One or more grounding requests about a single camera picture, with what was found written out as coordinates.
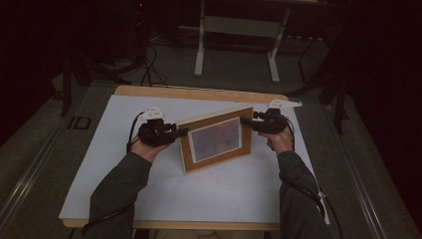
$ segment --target gray floor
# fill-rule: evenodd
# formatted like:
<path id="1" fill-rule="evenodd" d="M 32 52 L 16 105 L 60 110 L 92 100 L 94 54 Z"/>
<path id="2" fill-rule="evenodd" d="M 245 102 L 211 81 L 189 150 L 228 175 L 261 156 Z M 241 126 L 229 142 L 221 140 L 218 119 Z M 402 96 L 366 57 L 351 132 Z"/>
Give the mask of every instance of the gray floor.
<path id="1" fill-rule="evenodd" d="M 301 80 L 297 59 L 306 43 L 283 41 L 277 57 L 282 82 L 270 80 L 265 52 L 205 51 L 203 76 L 193 76 L 196 49 L 189 40 L 179 46 L 154 44 L 157 51 L 155 70 L 166 76 L 166 85 L 189 88 L 275 93 L 294 90 Z M 318 67 L 326 48 L 318 43 L 304 64 L 310 76 Z M 149 50 L 149 59 L 153 51 Z M 139 85 L 144 69 L 126 79 Z M 159 82 L 152 73 L 152 81 Z M 58 215 L 69 187 L 78 171 L 96 131 L 109 96 L 116 84 L 96 78 L 89 88 L 75 87 L 74 106 L 67 118 L 60 118 L 61 102 L 48 101 L 19 131 L 0 148 L 0 197 L 5 202 L 31 162 L 45 158 L 29 184 L 26 199 L 17 205 L 1 238 L 68 238 L 72 229 L 65 227 Z M 370 135 L 356 112 L 353 101 L 346 99 L 349 116 L 343 121 L 344 136 L 332 125 L 331 106 L 318 103 L 320 89 L 300 98 L 304 105 L 296 109 L 316 178 L 328 194 L 341 224 L 344 238 L 421 238 L 382 163 Z M 67 129 L 70 117 L 91 118 L 89 129 Z M 43 147 L 51 142 L 51 147 Z M 333 214 L 328 210 L 333 222 Z M 338 238 L 335 223 L 330 226 Z M 81 238 L 76 230 L 73 238 Z"/>

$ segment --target picture frame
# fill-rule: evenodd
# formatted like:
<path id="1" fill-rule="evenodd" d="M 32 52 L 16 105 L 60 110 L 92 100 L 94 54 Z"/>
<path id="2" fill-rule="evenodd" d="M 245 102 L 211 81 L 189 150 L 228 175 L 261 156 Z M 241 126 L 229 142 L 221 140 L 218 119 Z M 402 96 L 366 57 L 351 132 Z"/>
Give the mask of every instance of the picture frame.
<path id="1" fill-rule="evenodd" d="M 252 128 L 240 117 L 251 120 L 253 105 L 176 122 L 187 130 L 180 141 L 185 174 L 251 153 Z"/>

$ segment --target framed picture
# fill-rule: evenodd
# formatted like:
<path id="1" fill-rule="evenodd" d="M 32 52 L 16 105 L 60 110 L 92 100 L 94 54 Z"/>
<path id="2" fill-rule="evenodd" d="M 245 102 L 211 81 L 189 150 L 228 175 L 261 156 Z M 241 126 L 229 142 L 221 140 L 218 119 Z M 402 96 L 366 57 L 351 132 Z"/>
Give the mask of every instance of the framed picture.
<path id="1" fill-rule="evenodd" d="M 253 106 L 245 105 L 177 121 L 188 133 L 180 138 L 185 173 L 203 169 L 251 153 L 252 129 L 240 123 L 251 119 Z"/>

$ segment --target table leg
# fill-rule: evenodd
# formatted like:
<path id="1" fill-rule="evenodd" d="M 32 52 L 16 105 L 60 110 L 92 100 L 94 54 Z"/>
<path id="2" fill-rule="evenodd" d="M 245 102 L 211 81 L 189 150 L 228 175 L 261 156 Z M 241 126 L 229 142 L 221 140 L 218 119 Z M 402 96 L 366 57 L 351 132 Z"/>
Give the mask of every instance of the table leg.
<path id="1" fill-rule="evenodd" d="M 201 1 L 201 18 L 199 20 L 199 46 L 198 46 L 198 53 L 196 55 L 196 63 L 195 63 L 195 77 L 202 76 L 202 66 L 204 64 L 204 21 L 205 21 L 205 1 Z"/>
<path id="2" fill-rule="evenodd" d="M 283 34 L 285 33 L 286 25 L 288 23 L 291 10 L 291 8 L 286 9 L 285 16 L 283 17 L 283 22 L 280 24 L 279 32 L 276 36 L 276 42 L 274 44 L 273 50 L 268 53 L 268 63 L 270 65 L 271 79 L 274 84 L 278 84 L 280 82 L 279 72 L 277 71 L 276 55 L 279 51 L 279 46 L 282 42 Z"/>

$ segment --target gray jacket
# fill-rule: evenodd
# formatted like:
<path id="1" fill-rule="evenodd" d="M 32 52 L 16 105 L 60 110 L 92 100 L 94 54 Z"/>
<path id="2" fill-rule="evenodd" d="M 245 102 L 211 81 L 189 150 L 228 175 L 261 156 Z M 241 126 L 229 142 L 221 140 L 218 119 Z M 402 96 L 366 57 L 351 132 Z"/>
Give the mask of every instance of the gray jacket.
<path id="1" fill-rule="evenodd" d="M 295 152 L 280 153 L 278 161 L 280 178 L 287 177 L 318 193 L 314 176 Z M 151 166 L 147 160 L 129 152 L 91 196 L 90 221 L 131 205 L 137 193 L 146 186 Z M 134 207 L 129 206 L 116 217 L 94 225 L 84 238 L 129 239 L 132 237 L 133 216 Z M 287 183 L 280 188 L 280 229 L 283 239 L 331 238 L 317 205 Z"/>

